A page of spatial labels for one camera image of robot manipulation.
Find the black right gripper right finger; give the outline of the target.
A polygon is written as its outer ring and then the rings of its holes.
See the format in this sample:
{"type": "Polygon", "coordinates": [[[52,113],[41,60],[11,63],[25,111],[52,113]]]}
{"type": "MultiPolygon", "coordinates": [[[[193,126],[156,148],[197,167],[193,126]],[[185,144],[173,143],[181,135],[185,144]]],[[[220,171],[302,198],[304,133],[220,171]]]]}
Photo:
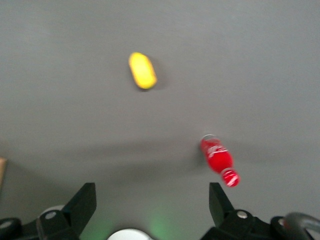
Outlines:
{"type": "Polygon", "coordinates": [[[217,182],[209,184],[209,210],[214,222],[203,240],[269,240],[270,225],[248,211],[235,209],[217,182]]]}

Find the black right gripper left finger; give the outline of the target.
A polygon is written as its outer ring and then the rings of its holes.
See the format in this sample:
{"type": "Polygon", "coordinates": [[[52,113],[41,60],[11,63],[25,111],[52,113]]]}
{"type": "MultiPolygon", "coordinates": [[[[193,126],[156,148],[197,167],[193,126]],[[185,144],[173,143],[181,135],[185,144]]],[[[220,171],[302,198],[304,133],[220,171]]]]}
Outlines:
{"type": "Polygon", "coordinates": [[[61,210],[36,219],[40,240],[78,240],[97,207],[96,185],[85,183],[61,210]]]}

